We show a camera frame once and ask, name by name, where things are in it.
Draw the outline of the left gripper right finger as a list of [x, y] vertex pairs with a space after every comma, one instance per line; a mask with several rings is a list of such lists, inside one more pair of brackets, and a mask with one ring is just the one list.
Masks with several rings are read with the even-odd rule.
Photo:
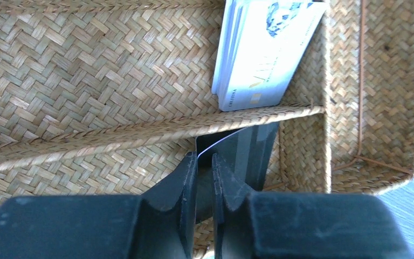
[[212, 173], [215, 258], [412, 258], [375, 196], [258, 192], [217, 154]]

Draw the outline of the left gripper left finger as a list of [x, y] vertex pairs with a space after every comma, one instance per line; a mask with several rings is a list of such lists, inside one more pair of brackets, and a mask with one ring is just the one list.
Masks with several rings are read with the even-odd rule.
[[0, 206], [0, 258], [191, 258], [197, 155], [143, 194], [18, 196]]

